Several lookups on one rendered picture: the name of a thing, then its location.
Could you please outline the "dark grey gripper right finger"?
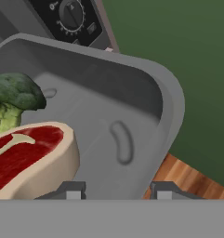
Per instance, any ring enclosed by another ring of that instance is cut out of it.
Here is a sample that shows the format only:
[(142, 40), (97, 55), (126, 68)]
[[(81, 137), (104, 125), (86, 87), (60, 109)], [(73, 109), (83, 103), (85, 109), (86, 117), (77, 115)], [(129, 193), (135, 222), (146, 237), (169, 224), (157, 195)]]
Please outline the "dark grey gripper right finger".
[(172, 181), (153, 181), (150, 188), (152, 200), (201, 199), (200, 196), (183, 191)]

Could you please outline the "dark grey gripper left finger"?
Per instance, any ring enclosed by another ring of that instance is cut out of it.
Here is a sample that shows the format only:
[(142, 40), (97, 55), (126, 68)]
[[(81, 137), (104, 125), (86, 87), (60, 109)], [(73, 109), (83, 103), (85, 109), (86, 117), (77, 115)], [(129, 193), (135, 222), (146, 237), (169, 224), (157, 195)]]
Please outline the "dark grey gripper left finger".
[(53, 192), (37, 197), (37, 200), (83, 200), (86, 198), (84, 181), (64, 181)]

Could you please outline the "raw red steak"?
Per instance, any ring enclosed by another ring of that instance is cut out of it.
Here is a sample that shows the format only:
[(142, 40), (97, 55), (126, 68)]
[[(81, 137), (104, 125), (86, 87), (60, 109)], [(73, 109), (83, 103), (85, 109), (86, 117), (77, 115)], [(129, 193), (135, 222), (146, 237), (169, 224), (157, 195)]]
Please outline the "raw red steak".
[(35, 199), (74, 178), (80, 165), (74, 130), (59, 122), (0, 134), (0, 200)]

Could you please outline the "grey tupperware container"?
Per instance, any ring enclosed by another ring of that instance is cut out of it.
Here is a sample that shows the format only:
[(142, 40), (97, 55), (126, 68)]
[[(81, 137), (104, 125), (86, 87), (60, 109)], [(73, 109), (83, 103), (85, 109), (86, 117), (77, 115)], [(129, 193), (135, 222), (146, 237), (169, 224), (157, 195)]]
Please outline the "grey tupperware container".
[(26, 73), (44, 91), (47, 106), (23, 123), (73, 128), (88, 199), (141, 198), (183, 121), (178, 79), (150, 60), (20, 33), (0, 44), (0, 73)]

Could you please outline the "green broccoli floret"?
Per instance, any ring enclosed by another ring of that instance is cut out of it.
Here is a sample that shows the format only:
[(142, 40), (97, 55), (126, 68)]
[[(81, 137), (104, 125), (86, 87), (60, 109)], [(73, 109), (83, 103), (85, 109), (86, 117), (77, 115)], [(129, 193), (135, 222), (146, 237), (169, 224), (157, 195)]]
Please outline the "green broccoli floret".
[(46, 107), (41, 87), (25, 73), (0, 74), (0, 134), (20, 126), (25, 111)]

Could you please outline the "grey microwave oven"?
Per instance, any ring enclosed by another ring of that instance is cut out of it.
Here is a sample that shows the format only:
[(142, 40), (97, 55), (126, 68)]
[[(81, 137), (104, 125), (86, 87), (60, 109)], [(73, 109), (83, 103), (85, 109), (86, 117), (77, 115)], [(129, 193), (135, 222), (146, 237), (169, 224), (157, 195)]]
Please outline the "grey microwave oven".
[(16, 33), (119, 51), (102, 0), (0, 0), (0, 40)]

